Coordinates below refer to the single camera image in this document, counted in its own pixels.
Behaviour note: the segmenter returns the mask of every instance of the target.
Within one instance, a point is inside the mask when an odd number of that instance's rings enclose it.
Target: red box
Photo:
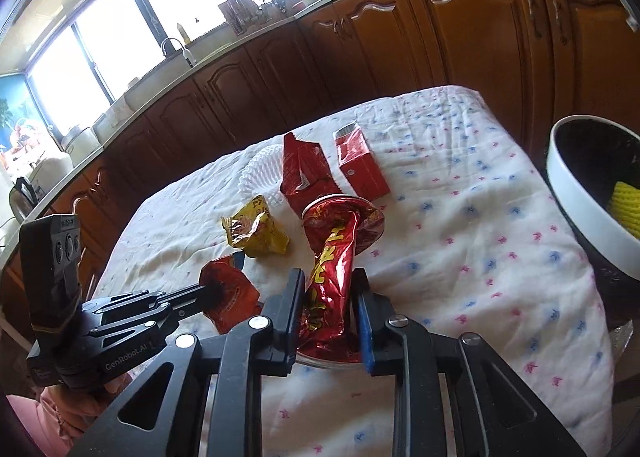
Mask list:
[[[389,193],[389,186],[357,123],[334,132],[334,140],[338,166],[360,197],[373,201]]]

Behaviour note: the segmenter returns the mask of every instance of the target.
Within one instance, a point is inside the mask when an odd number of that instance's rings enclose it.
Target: red wrapper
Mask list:
[[[207,262],[200,271],[200,285],[222,284],[222,302],[213,309],[203,311],[219,334],[228,333],[232,327],[262,311],[262,304],[258,302],[260,293],[241,271],[243,263],[244,253],[236,251],[232,255]]]
[[[373,201],[389,193],[385,177],[357,123],[351,123],[335,132],[334,140],[338,151],[338,166],[360,197]]]
[[[340,192],[319,143],[301,142],[293,132],[284,136],[280,191],[300,216],[318,197]]]
[[[316,265],[305,293],[298,351],[320,360],[357,363],[358,342],[350,332],[353,257],[382,235],[384,216],[364,199],[332,195],[310,204],[302,218]]]

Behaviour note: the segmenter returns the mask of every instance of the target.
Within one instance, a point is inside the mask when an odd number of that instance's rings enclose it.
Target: pink clothing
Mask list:
[[[7,399],[29,435],[47,457],[64,457],[96,418],[131,382],[123,374],[96,393],[73,392],[65,385],[47,387],[40,402],[18,395]]]

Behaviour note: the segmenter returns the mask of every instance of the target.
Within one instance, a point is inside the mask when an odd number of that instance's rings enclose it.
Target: rice cooker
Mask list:
[[[31,173],[18,177],[9,190],[9,206],[16,220],[22,223],[38,202],[73,170],[71,157],[66,152],[47,153],[39,160]]]

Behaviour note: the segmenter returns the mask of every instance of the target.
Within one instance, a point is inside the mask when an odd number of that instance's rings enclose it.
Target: yellow wrapper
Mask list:
[[[226,241],[247,257],[287,251],[289,237],[278,229],[263,195],[257,195],[233,217],[222,217]]]

